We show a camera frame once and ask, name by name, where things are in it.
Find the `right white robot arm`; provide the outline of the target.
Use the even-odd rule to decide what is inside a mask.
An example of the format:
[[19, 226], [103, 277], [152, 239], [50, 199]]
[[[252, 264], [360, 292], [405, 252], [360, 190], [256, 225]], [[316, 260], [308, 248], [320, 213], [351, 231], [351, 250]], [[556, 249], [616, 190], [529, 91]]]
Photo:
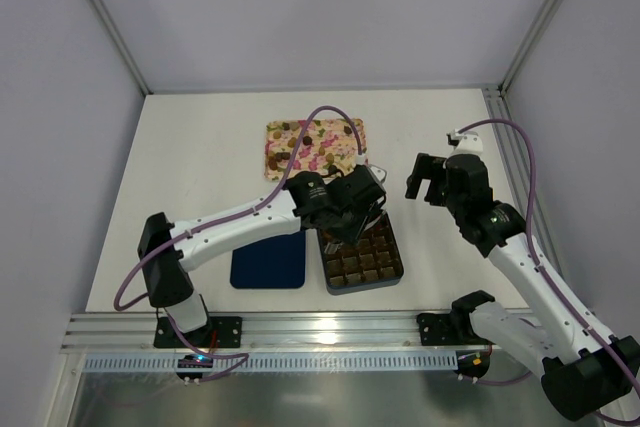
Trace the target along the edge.
[[553, 407], [577, 421], [626, 396], [639, 383], [639, 344], [602, 324], [537, 253], [526, 223], [511, 205], [495, 199], [479, 156], [417, 155], [405, 196], [414, 199], [423, 181], [426, 202], [444, 207], [462, 237], [516, 288], [539, 324], [509, 313], [484, 292], [451, 305], [462, 336], [494, 343], [536, 376]]

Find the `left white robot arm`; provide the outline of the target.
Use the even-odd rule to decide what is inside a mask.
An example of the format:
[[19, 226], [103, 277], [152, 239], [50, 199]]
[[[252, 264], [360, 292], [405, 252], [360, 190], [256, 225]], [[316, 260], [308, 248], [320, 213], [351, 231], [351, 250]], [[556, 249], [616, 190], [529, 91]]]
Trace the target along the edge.
[[137, 254], [151, 306], [164, 310], [182, 334], [203, 329], [209, 315], [190, 272], [227, 252], [304, 230], [354, 245], [385, 212], [386, 176], [368, 164], [331, 180], [303, 171], [258, 203], [219, 216], [176, 223], [164, 213], [150, 216]]

